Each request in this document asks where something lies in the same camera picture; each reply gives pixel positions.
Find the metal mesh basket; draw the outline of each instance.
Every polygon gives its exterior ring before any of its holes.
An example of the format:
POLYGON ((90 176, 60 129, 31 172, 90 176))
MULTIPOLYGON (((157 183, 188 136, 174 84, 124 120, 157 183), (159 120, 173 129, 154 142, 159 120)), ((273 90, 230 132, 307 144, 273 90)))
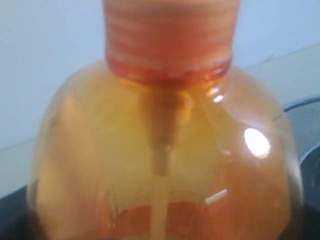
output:
POLYGON ((291 124, 300 161, 320 145, 320 95, 301 99, 284 108, 291 124))

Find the white wall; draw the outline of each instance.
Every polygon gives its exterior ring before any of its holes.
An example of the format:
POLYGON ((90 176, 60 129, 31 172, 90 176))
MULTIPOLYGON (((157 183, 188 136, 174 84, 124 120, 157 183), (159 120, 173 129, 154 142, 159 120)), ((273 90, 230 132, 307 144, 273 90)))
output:
MULTIPOLYGON (((235 62, 320 43, 319 23, 319 0, 243 0, 235 62)), ((103 55, 100 0, 0 0, 0 149, 32 140, 61 82, 103 55)))

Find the orange bottle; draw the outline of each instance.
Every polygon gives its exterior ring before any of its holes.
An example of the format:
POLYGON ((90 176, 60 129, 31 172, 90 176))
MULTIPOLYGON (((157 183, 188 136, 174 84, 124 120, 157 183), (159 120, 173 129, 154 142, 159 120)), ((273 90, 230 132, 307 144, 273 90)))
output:
POLYGON ((104 0, 105 61, 57 91, 27 193, 38 240, 294 240, 277 100, 232 66, 239 0, 104 0))

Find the bottle neck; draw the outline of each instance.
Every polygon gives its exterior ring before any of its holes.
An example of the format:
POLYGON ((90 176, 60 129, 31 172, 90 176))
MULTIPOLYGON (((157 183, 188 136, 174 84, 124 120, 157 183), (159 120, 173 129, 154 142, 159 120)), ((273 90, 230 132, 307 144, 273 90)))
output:
POLYGON ((231 64, 239 2, 104 0, 106 59, 114 72, 144 85, 212 81, 231 64))

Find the plastic bottle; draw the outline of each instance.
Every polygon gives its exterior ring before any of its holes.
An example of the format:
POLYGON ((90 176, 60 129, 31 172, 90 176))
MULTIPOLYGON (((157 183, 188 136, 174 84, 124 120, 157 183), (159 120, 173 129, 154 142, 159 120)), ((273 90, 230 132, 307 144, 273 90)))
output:
POLYGON ((61 86, 27 193, 38 240, 294 240, 298 157, 231 66, 239 0, 104 0, 106 58, 61 86))

